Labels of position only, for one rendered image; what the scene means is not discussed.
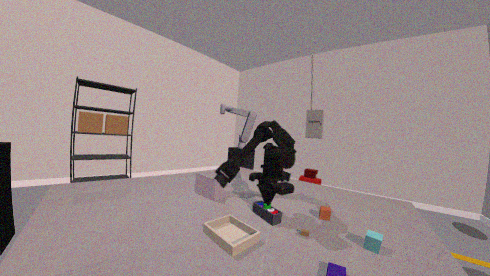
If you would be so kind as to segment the beige rectangular tray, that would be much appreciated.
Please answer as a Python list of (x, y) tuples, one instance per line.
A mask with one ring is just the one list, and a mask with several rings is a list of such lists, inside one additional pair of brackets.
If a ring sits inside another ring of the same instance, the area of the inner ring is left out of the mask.
[(234, 257), (260, 241), (261, 232), (226, 215), (204, 223), (204, 231), (217, 245)]

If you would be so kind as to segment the teal cube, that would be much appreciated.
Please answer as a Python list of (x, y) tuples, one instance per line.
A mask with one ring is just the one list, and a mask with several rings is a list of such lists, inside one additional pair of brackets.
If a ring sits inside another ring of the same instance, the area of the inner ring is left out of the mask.
[(375, 231), (373, 232), (368, 229), (368, 232), (365, 235), (365, 242), (363, 244), (363, 248), (375, 254), (376, 253), (379, 254), (382, 241), (383, 241), (383, 234), (380, 234)]

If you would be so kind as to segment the orange block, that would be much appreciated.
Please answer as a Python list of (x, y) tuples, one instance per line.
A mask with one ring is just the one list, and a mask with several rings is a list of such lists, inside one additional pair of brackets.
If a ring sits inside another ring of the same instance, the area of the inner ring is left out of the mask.
[(319, 211), (319, 220), (322, 219), (322, 220), (327, 220), (327, 221), (330, 221), (330, 215), (331, 215), (331, 208), (330, 207), (324, 207), (324, 206), (321, 206), (320, 207), (320, 211)]

